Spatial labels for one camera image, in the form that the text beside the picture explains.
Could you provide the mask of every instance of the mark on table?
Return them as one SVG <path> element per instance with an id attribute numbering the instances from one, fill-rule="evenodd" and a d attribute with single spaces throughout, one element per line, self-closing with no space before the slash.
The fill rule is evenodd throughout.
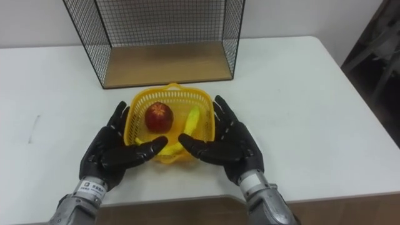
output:
<path id="1" fill-rule="evenodd" d="M 35 128 L 36 128 L 36 124 L 38 123 L 39 118 L 40 118 L 40 115 L 37 115 L 35 121 L 33 122 L 33 127 L 32 127 L 32 131 L 31 131 L 31 135 L 29 135 L 29 140 L 27 141 L 28 144 L 32 144 L 33 131 L 34 131 Z"/>

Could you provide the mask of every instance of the yellow plastic basket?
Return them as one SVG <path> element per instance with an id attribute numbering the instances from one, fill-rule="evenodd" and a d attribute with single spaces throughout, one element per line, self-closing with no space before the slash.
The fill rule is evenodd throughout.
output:
<path id="1" fill-rule="evenodd" d="M 174 113 L 174 122 L 171 130 L 166 134 L 152 134 L 144 123 L 144 113 L 147 108 L 161 102 L 168 105 Z M 210 96 L 197 88 L 182 87 L 178 84 L 169 84 L 164 87 L 152 87 L 143 90 L 135 96 L 127 116 L 124 142 L 126 145 L 136 144 L 135 139 L 147 142 L 164 135 L 168 138 L 168 146 L 176 144 L 178 136 L 183 132 L 186 119 L 194 106 L 200 109 L 200 118 L 192 137 L 203 141 L 214 140 L 215 123 L 213 101 Z M 176 161 L 190 161 L 193 157 L 183 149 L 178 154 L 158 154 L 154 159 L 165 164 Z"/>

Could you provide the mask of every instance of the white wall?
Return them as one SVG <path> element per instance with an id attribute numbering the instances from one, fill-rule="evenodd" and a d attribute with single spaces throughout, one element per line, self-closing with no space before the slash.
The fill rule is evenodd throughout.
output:
<path id="1" fill-rule="evenodd" d="M 342 64 L 381 2 L 247 0 L 242 37 L 316 36 Z M 0 48 L 75 44 L 61 0 L 0 0 Z"/>

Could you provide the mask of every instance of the robotic hand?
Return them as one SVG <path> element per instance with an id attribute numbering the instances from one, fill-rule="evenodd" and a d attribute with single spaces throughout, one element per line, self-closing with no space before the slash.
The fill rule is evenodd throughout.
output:
<path id="1" fill-rule="evenodd" d="M 264 177 L 263 155 L 247 127 L 238 121 L 221 96 L 216 96 L 213 104 L 214 141 L 203 142 L 181 134 L 179 142 L 195 158 L 224 167 L 228 179 L 240 186 L 246 199 L 250 225 L 300 224 L 278 187 Z"/>
<path id="2" fill-rule="evenodd" d="M 152 159 L 168 143 L 161 136 L 140 146 L 125 146 L 128 112 L 126 103 L 120 102 L 107 125 L 100 129 L 82 158 L 80 182 L 72 194 L 60 200 L 48 224 L 94 224 L 101 201 L 122 181 L 125 170 Z"/>

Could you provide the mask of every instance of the metal robotic arm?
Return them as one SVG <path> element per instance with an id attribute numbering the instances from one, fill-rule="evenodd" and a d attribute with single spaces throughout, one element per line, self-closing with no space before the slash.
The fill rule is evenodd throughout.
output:
<path id="1" fill-rule="evenodd" d="M 60 200 L 48 225 L 91 225 L 95 223 L 107 184 L 96 177 L 84 177 L 75 191 Z"/>
<path id="2" fill-rule="evenodd" d="M 301 225 L 264 174 L 254 169 L 239 178 L 239 186 L 246 198 L 249 225 Z"/>

